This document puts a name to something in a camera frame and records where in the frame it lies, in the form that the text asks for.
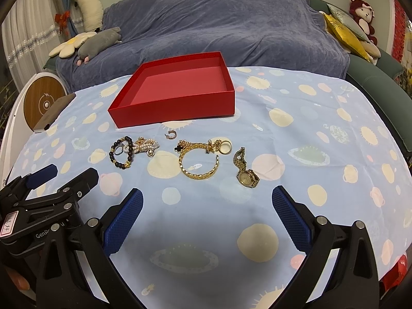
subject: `human hand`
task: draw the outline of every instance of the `human hand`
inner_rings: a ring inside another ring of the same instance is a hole
[[[6,272],[9,274],[10,279],[13,281],[18,290],[29,290],[30,285],[27,280],[22,277],[17,271],[9,267],[4,266]]]

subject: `label sticker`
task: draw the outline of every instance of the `label sticker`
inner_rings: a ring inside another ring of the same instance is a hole
[[[12,234],[18,213],[19,211],[14,211],[6,216],[3,226],[1,228],[1,231],[0,231],[0,237],[4,237],[4,236],[8,236]]]

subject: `watch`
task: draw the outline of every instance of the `watch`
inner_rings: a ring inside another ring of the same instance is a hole
[[[254,188],[259,182],[259,177],[253,170],[246,169],[245,148],[242,147],[234,154],[233,163],[239,169],[236,177],[240,184],[245,187]]]

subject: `stuffed animal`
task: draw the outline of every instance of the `stuffed animal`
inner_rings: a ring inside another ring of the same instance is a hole
[[[84,30],[99,32],[102,29],[103,6],[99,0],[74,0],[83,14]]]
[[[90,37],[93,37],[96,33],[92,32],[82,32],[77,36],[69,39],[68,41],[60,44],[50,51],[49,57],[54,57],[58,55],[60,58],[69,58],[74,52],[75,49],[81,47],[86,40]]]
[[[115,44],[121,43],[120,39],[122,37],[120,36],[119,31],[119,27],[106,29],[98,32],[96,36],[88,39],[78,51],[79,60],[77,65],[80,66],[83,61],[86,64],[103,50]]]
[[[378,39],[372,36],[375,33],[375,29],[371,26],[372,20],[375,17],[375,13],[372,7],[362,0],[351,0],[351,6],[349,7],[350,14],[354,17],[354,20],[366,36],[373,44],[378,44]]]

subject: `jewelry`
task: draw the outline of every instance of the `jewelry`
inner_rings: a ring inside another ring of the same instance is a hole
[[[246,161],[244,157],[244,147],[234,154],[233,163],[239,169],[236,177],[241,185],[249,188],[255,188],[260,179],[253,170],[246,169]]]
[[[174,133],[173,136],[169,136],[169,135],[167,135],[167,134],[164,134],[167,139],[175,139],[175,138],[177,137],[177,135],[178,135],[175,130],[169,130],[167,133],[168,133],[169,135],[170,135],[171,133]]]
[[[224,143],[228,143],[230,145],[230,149],[228,152],[222,152],[222,145]],[[178,146],[175,147],[175,151],[180,153],[179,155],[179,166],[183,172],[183,174],[185,174],[187,177],[191,178],[191,179],[195,179],[195,180],[203,180],[203,179],[207,179],[209,177],[211,177],[213,174],[215,174],[216,170],[218,169],[219,166],[219,155],[216,155],[216,164],[214,165],[214,167],[207,173],[205,174],[192,174],[189,173],[187,170],[185,170],[183,168],[182,165],[182,160],[183,157],[185,156],[186,153],[188,153],[189,151],[193,150],[193,149],[205,149],[206,153],[215,153],[215,152],[220,152],[221,154],[225,154],[228,155],[231,152],[231,142],[228,140],[216,140],[213,144],[211,140],[208,140],[207,144],[204,143],[190,143],[186,140],[179,140]]]
[[[149,157],[153,157],[155,155],[155,149],[158,147],[159,143],[154,139],[144,139],[143,137],[139,137],[137,141],[133,143],[129,136],[125,136],[113,143],[110,148],[109,157],[110,161],[114,163],[116,167],[124,170],[130,167],[131,162],[133,161],[133,154],[146,152]],[[127,161],[124,164],[115,159],[115,156],[121,155],[123,152],[127,152]]]

